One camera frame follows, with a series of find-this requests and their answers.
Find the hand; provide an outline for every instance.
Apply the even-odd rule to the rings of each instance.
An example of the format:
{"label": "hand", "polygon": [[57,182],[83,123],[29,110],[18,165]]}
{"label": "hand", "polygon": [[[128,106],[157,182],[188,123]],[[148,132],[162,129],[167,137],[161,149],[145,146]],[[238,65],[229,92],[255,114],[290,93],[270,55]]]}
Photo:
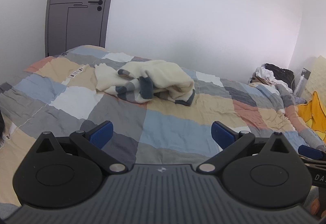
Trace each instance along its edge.
{"label": "hand", "polygon": [[[312,215],[316,215],[319,211],[319,208],[320,208],[320,203],[319,203],[319,199],[316,198],[312,203],[311,203],[311,206],[310,206],[310,214]],[[321,217],[324,217],[326,216],[326,210],[323,211]]]}

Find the door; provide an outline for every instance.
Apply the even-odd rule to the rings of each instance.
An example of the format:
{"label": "door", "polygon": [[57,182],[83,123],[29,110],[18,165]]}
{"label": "door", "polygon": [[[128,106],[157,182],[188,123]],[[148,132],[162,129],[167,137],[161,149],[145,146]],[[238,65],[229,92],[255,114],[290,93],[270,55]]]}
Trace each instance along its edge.
{"label": "door", "polygon": [[105,46],[111,0],[48,0],[46,55],[82,44]]}

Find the finger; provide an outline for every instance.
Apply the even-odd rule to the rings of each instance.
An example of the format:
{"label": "finger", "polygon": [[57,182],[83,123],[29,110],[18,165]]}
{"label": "finger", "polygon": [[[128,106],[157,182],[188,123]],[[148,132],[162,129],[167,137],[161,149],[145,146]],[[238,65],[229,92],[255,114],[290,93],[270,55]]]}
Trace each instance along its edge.
{"label": "finger", "polygon": [[316,214],[318,213],[318,211],[319,211],[319,208],[320,208],[319,199],[316,198],[316,199],[312,202],[312,204],[311,204],[311,206],[310,206],[310,214],[311,214],[311,215],[316,215]]}

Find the blue gripper pad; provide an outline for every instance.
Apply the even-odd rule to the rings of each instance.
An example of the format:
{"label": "blue gripper pad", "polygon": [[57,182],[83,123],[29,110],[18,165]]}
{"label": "blue gripper pad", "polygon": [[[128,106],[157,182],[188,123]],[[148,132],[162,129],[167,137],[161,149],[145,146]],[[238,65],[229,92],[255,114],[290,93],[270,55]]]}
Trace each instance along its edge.
{"label": "blue gripper pad", "polygon": [[218,121],[215,121],[211,126],[211,137],[222,149],[227,148],[236,141],[236,134]]}
{"label": "blue gripper pad", "polygon": [[305,145],[301,145],[298,148],[298,153],[313,160],[322,160],[324,158],[324,152]]}
{"label": "blue gripper pad", "polygon": [[97,146],[103,148],[113,136],[113,124],[105,121],[87,133],[88,140]]}

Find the triangular cutout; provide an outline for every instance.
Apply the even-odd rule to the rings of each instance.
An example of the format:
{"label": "triangular cutout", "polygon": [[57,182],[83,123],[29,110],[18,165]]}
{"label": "triangular cutout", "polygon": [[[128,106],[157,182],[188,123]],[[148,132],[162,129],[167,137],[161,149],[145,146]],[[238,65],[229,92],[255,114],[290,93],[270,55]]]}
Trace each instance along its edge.
{"label": "triangular cutout", "polygon": [[288,149],[283,144],[283,141],[281,139],[275,139],[275,142],[271,148],[271,151],[289,153]]}
{"label": "triangular cutout", "polygon": [[43,141],[40,144],[39,148],[37,149],[36,153],[48,152],[48,151],[53,151],[53,150],[54,150],[54,148],[51,144],[51,141],[49,139],[43,139]]}

